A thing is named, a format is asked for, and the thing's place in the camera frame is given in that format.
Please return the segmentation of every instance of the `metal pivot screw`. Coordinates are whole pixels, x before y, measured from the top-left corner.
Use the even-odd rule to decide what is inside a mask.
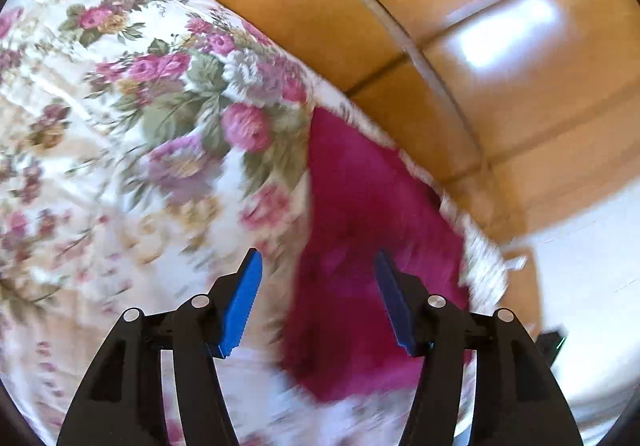
[[[135,321],[140,316],[140,311],[138,309],[129,309],[124,313],[123,319],[125,321]]]
[[[507,309],[500,309],[498,311],[498,318],[506,323],[511,323],[513,321],[513,312]]]
[[[435,307],[436,309],[441,309],[444,307],[444,305],[447,304],[447,301],[442,296],[434,294],[432,296],[429,296],[429,298],[427,299],[427,303],[432,307]]]
[[[191,300],[191,305],[193,305],[193,307],[195,307],[196,309],[202,309],[203,307],[209,305],[209,297],[204,296],[204,294],[199,294],[193,300]]]

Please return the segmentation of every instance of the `red towel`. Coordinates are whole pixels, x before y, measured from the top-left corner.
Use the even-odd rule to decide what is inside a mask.
[[[325,109],[314,110],[308,151],[313,222],[284,328],[283,366],[321,402],[414,388],[422,360],[396,342],[374,258],[384,247],[399,270],[467,308],[468,292],[458,286],[462,239],[396,150]]]

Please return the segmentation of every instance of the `floral bedspread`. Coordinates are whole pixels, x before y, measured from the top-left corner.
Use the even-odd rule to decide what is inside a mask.
[[[214,0],[9,0],[0,15],[0,373],[52,445],[121,312],[176,308],[234,272],[264,279],[241,347],[218,363],[242,444],[398,441],[412,394],[318,406],[277,368],[278,329],[306,243],[314,108],[388,136],[321,77]],[[431,177],[403,156],[408,169]],[[472,309],[504,291],[497,249],[465,236]],[[170,439],[183,442],[171,356]],[[467,370],[461,418],[472,406]]]

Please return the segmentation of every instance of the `bed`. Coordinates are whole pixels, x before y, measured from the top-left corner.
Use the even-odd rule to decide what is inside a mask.
[[[256,247],[266,280],[241,347],[217,367],[241,444],[397,442],[411,390],[318,404],[278,367],[308,240],[313,111],[394,149],[388,135],[215,0],[8,0],[0,38],[0,372],[40,439],[55,443],[121,312],[172,310]],[[440,212],[464,241],[470,308],[490,313],[506,282],[498,248],[445,193]],[[170,359],[164,403],[177,445]]]

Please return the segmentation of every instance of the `wooden floor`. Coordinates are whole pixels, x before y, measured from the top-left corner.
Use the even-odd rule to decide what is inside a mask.
[[[480,152],[358,0],[219,1],[343,90],[500,241],[640,174],[636,0],[380,0]]]

